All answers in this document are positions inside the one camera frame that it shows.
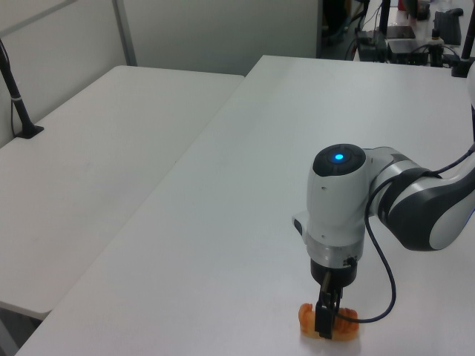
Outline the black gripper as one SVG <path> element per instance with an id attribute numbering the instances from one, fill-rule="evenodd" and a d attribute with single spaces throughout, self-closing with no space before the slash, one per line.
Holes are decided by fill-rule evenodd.
<path id="1" fill-rule="evenodd" d="M 333 338 L 333 324 L 340 309 L 342 292 L 356 279 L 357 260 L 348 258 L 342 268 L 325 267 L 311 260 L 310 271 L 320 285 L 318 302 L 315 305 L 315 331 L 322 338 Z"/>

